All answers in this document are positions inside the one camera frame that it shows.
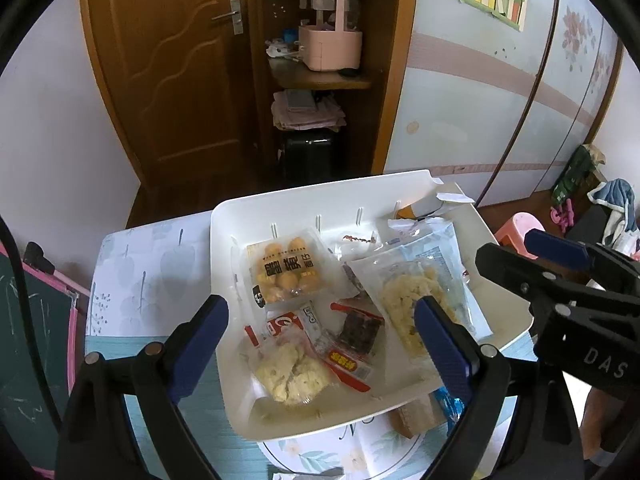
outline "door handle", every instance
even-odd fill
[[[234,14],[238,14],[239,10],[232,10],[231,12],[225,12],[224,14],[220,14],[219,16],[214,16],[211,21],[215,22],[216,20],[220,20],[222,18],[226,18],[227,16],[233,16]]]
[[[244,32],[244,27],[242,26],[242,9],[240,7],[240,0],[230,0],[229,3],[231,4],[230,12],[214,16],[210,20],[212,22],[216,22],[217,20],[231,16],[231,21],[234,24],[234,34],[242,34]]]

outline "packaged bread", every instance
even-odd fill
[[[284,305],[296,298],[308,299],[324,288],[338,297],[357,293],[340,263],[313,230],[249,245],[244,266],[249,296],[260,308]]]

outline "snack package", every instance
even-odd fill
[[[279,237],[246,248],[243,281],[248,296],[268,310],[286,310],[287,301],[308,298],[323,288],[348,298],[357,290],[344,271],[309,229],[292,237]]]
[[[284,327],[260,345],[252,371],[271,398],[287,406],[308,404],[335,384],[331,369],[295,326]]]
[[[332,305],[334,310],[351,310],[342,305],[335,305],[336,308]],[[285,332],[297,333],[306,338],[314,354],[333,370],[341,382],[359,392],[370,390],[370,384],[367,380],[370,379],[373,366],[367,361],[366,355],[358,354],[353,349],[341,344],[332,333],[324,330],[310,301],[295,312],[279,314],[268,320],[266,333],[263,335],[256,335],[250,326],[245,326],[244,330],[252,344],[260,348],[267,341],[279,339]]]
[[[340,303],[332,303],[331,310],[346,314],[336,342],[358,355],[369,355],[385,319],[366,310]]]
[[[453,224],[427,220],[390,240],[388,250],[350,263],[375,305],[388,317],[407,355],[418,365],[430,360],[414,324],[415,302],[423,296],[434,296],[452,320],[475,334]]]
[[[375,230],[359,231],[353,229],[338,236],[338,241],[334,244],[332,253],[342,264],[344,272],[350,282],[358,289],[358,292],[363,292],[364,288],[351,270],[349,262],[371,256],[381,246],[380,235]]]

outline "blue towel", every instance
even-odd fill
[[[587,193],[587,197],[594,204],[600,204],[611,209],[609,221],[604,230],[602,243],[612,246],[616,239],[624,232],[635,232],[636,209],[634,190],[626,180],[617,178],[601,183]]]

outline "black cable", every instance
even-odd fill
[[[36,333],[33,329],[33,319],[31,319],[29,293],[27,292],[27,282],[24,279],[20,253],[11,231],[9,231],[9,228],[4,223],[1,216],[0,242],[4,246],[4,250],[6,251],[6,254],[9,257],[9,262],[11,263],[11,269],[14,272],[15,288],[18,293],[18,304],[20,306],[20,316],[22,317],[22,329],[24,330],[24,338],[27,341],[27,350],[29,351],[29,357],[31,358],[31,367],[33,367],[33,371],[36,375],[36,381],[38,383],[38,388],[40,389],[40,394],[42,395],[45,408],[49,412],[49,416],[56,428],[56,431],[60,432],[62,420],[60,419],[56,403],[53,400],[53,395],[51,395],[47,377],[44,375],[44,368],[42,367],[40,353],[38,352]]]

